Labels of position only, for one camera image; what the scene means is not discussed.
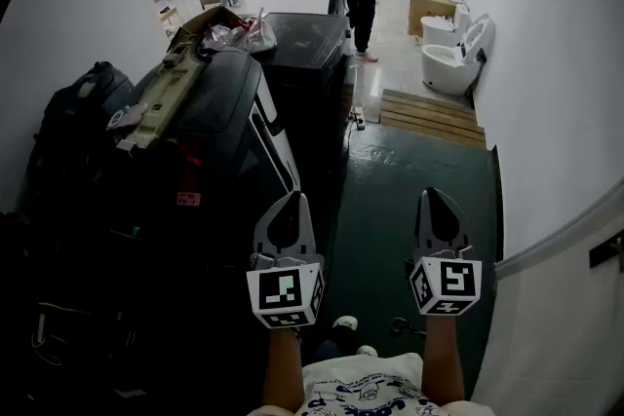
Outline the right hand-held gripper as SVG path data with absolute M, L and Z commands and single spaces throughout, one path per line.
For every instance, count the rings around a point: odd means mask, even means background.
M 420 195 L 414 228 L 417 247 L 429 254 L 404 260 L 409 289 L 423 316 L 456 317 L 481 298 L 483 264 L 471 244 L 468 217 L 443 191 Z

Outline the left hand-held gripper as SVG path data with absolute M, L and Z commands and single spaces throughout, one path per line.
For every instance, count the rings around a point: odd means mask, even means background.
M 316 322 L 325 291 L 325 258 L 316 252 L 310 206 L 301 191 L 275 202 L 253 232 L 257 252 L 282 249 L 297 256 L 253 253 L 247 273 L 253 314 L 267 328 L 292 328 Z

